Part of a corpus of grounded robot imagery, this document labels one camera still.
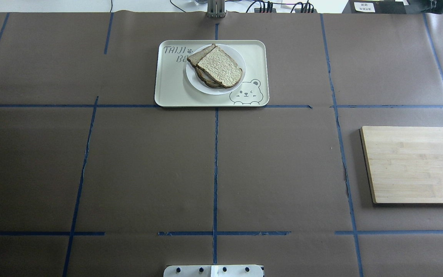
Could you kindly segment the aluminium frame post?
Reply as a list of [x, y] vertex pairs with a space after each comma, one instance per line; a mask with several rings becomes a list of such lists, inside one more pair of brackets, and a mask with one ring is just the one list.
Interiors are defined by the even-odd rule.
[[225, 0], [207, 0], [208, 18], [224, 18], [225, 16]]

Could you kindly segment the wooden cutting board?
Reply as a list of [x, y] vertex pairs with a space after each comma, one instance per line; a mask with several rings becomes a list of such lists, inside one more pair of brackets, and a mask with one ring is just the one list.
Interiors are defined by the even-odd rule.
[[375, 204], [443, 204], [443, 127], [363, 126]]

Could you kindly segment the white mounting column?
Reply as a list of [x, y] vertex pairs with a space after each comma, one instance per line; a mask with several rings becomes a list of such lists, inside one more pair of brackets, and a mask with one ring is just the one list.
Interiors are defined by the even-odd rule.
[[241, 265], [171, 265], [164, 277], [264, 277], [264, 267], [255, 264]]

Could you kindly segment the white round plate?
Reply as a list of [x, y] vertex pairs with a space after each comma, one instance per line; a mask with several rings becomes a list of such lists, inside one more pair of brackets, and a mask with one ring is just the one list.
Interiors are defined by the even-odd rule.
[[[190, 82], [190, 84], [192, 86], [194, 86], [194, 88], [196, 88], [197, 90], [201, 91], [202, 93], [207, 93], [209, 95], [224, 95], [224, 94], [232, 93], [239, 86], [241, 86], [241, 83], [244, 80], [244, 77], [246, 75], [246, 61], [243, 58], [243, 56], [241, 55], [241, 53], [238, 50], [236, 50], [235, 48], [233, 48], [229, 45], [225, 45], [225, 44], [219, 44], [219, 43], [215, 43], [215, 44], [217, 46], [219, 46], [221, 49], [223, 49], [229, 56], [231, 56], [236, 61], [236, 63], [239, 65], [239, 67], [243, 70], [243, 76], [242, 76], [241, 80], [232, 88], [228, 88], [228, 89], [225, 89], [223, 87], [210, 88], [210, 87], [206, 86], [197, 77], [195, 70], [192, 68], [191, 64], [187, 60], [188, 56], [186, 58], [186, 66], [185, 66], [186, 77], [187, 77], [188, 81]], [[202, 46], [201, 48], [197, 49], [197, 51], [195, 51], [194, 53], [204, 49], [205, 47], [207, 47], [209, 45]]]

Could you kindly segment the orange black usb hub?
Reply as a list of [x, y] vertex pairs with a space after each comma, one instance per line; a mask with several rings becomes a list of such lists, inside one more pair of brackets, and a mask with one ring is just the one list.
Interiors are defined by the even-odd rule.
[[260, 7], [258, 8], [254, 8], [254, 13], [276, 13], [276, 8], [274, 7], [274, 2], [264, 2], [264, 1], [258, 1], [258, 2], [254, 2], [252, 5], [255, 5], [256, 3], [258, 3], [260, 5]]

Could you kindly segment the bread slice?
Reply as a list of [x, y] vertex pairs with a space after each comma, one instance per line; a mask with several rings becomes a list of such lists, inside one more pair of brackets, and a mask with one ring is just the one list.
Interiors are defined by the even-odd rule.
[[192, 55], [188, 56], [187, 60], [191, 64], [192, 68], [195, 70], [195, 73], [197, 77], [208, 87], [210, 88], [220, 88], [221, 85], [214, 81], [211, 77], [206, 75], [204, 71], [197, 66], [198, 62], [204, 58], [208, 53], [210, 53], [214, 48], [216, 47], [216, 44], [211, 44], [204, 49], [193, 53]]
[[196, 67], [225, 89], [235, 86], [243, 76], [236, 61], [217, 45], [201, 58]]

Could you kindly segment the black rectangular box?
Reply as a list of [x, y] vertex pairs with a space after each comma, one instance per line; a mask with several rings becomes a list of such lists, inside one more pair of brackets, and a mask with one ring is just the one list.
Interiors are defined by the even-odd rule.
[[348, 0], [343, 14], [375, 13], [375, 14], [406, 14], [404, 2], [393, 0]]

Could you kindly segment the cream bear tray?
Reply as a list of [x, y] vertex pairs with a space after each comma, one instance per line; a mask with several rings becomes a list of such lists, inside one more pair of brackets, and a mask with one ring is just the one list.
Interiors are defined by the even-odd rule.
[[[202, 93], [185, 74], [186, 58], [204, 45], [229, 45], [246, 61], [246, 75], [235, 91]], [[263, 107], [269, 102], [265, 45], [258, 40], [166, 40], [158, 48], [155, 103], [162, 107]]]

